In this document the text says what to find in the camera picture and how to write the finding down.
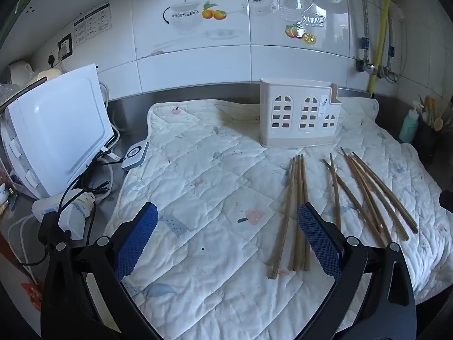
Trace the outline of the white house-shaped utensil holder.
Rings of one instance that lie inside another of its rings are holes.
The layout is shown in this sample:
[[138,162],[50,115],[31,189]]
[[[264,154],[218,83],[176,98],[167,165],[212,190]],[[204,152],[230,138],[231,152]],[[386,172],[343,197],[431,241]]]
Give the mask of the white house-shaped utensil holder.
[[260,80],[260,142],[266,147],[330,144],[342,102],[337,84],[304,79]]

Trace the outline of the white quilted patterned mat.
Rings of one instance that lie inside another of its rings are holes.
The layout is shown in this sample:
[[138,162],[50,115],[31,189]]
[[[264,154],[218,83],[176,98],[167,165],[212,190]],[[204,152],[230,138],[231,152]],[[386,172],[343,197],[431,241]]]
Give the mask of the white quilted patterned mat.
[[[282,222],[291,160],[305,161],[309,201],[324,220],[335,219],[332,154],[358,202],[360,190],[345,162],[356,153],[412,215],[418,233],[401,240],[416,302],[452,284],[452,215],[439,204],[439,185],[412,146],[375,123],[379,103],[342,101],[332,144],[266,148],[260,144],[258,105],[186,101],[148,110],[148,151],[131,169],[106,234],[134,218],[145,203],[158,224],[124,284],[164,339],[293,339],[332,285],[316,258],[291,269],[295,221],[290,220],[277,279],[270,278]],[[375,238],[339,185],[342,232],[366,245]]]

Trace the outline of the white countertop appliance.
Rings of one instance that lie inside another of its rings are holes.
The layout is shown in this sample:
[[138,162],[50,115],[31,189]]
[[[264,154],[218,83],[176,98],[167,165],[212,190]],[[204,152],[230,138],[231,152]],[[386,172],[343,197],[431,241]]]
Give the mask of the white countertop appliance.
[[13,184],[35,199],[62,194],[113,136],[95,65],[45,80],[1,116]]

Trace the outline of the yellow gas pipe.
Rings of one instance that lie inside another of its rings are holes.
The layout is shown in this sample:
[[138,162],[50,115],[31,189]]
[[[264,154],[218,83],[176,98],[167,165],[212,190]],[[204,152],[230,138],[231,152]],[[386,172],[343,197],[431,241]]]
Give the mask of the yellow gas pipe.
[[377,78],[377,74],[379,72],[379,66],[382,63],[382,58],[383,58],[383,48],[384,48],[384,44],[385,44],[385,33],[386,33],[387,22],[388,22],[389,6],[390,6],[390,0],[384,0],[383,8],[381,9],[381,15],[380,15],[379,39],[378,39],[378,43],[376,46],[375,57],[374,57],[374,62],[373,62],[375,71],[370,74],[369,84],[368,84],[368,92],[371,97],[375,93],[376,78]]

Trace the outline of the wall power socket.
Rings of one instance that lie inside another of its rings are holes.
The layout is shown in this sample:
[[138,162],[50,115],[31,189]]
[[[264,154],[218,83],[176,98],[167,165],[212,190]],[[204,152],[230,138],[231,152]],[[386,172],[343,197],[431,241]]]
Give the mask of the wall power socket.
[[69,33],[58,42],[58,59],[65,60],[73,54],[72,34]]

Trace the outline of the metal water valves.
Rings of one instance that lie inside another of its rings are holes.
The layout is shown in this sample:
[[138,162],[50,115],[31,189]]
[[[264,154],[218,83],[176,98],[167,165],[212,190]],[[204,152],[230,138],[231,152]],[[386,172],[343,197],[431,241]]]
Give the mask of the metal water valves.
[[393,38],[389,39],[387,64],[385,66],[372,65],[369,61],[369,39],[367,37],[360,39],[360,48],[364,52],[364,57],[362,59],[356,59],[356,70],[358,72],[367,72],[369,75],[385,78],[391,84],[396,84],[399,81],[401,75],[396,73],[392,68],[392,60],[396,56]]

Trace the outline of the wooden chopstick group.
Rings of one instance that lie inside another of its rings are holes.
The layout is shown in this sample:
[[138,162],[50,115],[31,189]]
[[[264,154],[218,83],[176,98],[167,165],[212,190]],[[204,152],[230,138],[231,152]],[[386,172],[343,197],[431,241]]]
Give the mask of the wooden chopstick group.
[[379,236],[383,239],[383,245],[386,247],[390,241],[390,235],[384,223],[383,217],[379,211],[379,208],[377,207],[375,200],[372,197],[372,194],[364,180],[364,177],[356,166],[356,163],[352,160],[352,157],[347,155],[347,153],[343,149],[341,149],[341,151],[356,180],[356,183],[358,184],[358,188],[362,193],[362,197],[368,209],[368,215],[370,216],[370,219],[372,221],[372,226],[374,227],[376,232],[379,233]]
[[393,210],[390,202],[388,202],[387,199],[384,197],[384,194],[381,192],[380,188],[376,185],[376,183],[372,180],[372,178],[365,172],[363,167],[358,165],[358,162],[355,161],[352,156],[349,156],[349,159],[352,161],[352,163],[354,164],[354,166],[357,168],[358,172],[362,176],[363,180],[365,181],[365,184],[366,184],[367,188],[369,190],[372,190],[373,193],[380,200],[381,204],[383,205],[383,207],[387,211],[390,219],[392,220],[392,222],[396,226],[396,232],[398,233],[400,238],[403,241],[408,241],[409,240],[409,234],[407,234],[407,232],[405,231],[405,228],[403,227],[403,225],[399,221],[395,210]]
[[345,158],[351,167],[352,173],[355,175],[359,188],[361,189],[362,195],[368,207],[369,214],[372,217],[373,223],[375,224],[375,228],[377,228],[379,233],[383,233],[385,237],[387,237],[387,233],[384,229],[383,219],[379,216],[379,211],[375,208],[375,202],[372,198],[372,194],[369,192],[369,188],[367,187],[366,182],[359,172],[356,163],[352,160],[352,157],[347,154],[345,155]]

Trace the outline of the white electric kettle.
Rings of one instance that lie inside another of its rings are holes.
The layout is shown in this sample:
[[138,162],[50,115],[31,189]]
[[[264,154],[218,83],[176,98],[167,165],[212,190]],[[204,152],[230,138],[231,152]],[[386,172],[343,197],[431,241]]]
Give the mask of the white electric kettle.
[[16,61],[8,66],[10,83],[18,86],[27,84],[34,76],[35,72],[26,61]]

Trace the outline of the wall instruction sticker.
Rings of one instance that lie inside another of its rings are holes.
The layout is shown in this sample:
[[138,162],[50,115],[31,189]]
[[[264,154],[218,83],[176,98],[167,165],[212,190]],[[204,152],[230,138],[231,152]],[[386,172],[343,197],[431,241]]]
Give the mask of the wall instruction sticker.
[[110,28],[111,6],[107,2],[73,24],[74,44],[82,44]]

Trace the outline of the small white round-button device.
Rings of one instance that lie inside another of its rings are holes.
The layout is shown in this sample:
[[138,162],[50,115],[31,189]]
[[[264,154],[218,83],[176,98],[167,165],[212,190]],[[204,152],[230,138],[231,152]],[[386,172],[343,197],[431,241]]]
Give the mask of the small white round-button device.
[[138,167],[144,162],[144,158],[148,151],[148,145],[148,140],[142,140],[130,146],[121,163],[121,168],[124,172]]

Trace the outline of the wooden chopstick curved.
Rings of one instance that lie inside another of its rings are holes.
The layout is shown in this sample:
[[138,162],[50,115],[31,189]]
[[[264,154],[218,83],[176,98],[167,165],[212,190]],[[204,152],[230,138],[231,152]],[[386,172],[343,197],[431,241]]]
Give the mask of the wooden chopstick curved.
[[335,220],[336,220],[336,226],[340,230],[342,228],[342,220],[341,220],[341,206],[340,206],[340,198],[339,198],[339,185],[338,185],[336,169],[335,169],[332,154],[329,154],[329,160],[330,160],[330,172],[331,172],[331,176],[332,176],[332,186],[333,186],[334,202],[335,202]]

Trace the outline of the black utensil cup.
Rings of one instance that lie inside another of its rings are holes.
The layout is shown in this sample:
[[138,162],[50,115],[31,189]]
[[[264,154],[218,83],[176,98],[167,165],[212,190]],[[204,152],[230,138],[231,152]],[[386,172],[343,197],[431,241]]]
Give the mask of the black utensil cup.
[[427,96],[418,114],[418,128],[412,145],[422,164],[427,167],[441,152],[452,149],[448,145],[452,141],[452,110],[449,109],[445,116],[441,115],[436,100]]

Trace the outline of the teal dish soap bottle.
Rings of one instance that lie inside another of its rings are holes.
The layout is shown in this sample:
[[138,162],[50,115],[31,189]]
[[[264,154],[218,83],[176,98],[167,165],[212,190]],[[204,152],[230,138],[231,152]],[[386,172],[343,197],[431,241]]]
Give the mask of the teal dish soap bottle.
[[400,133],[398,135],[399,140],[403,144],[411,144],[416,131],[418,129],[418,119],[422,113],[423,105],[417,101],[413,101],[412,108],[405,116]]

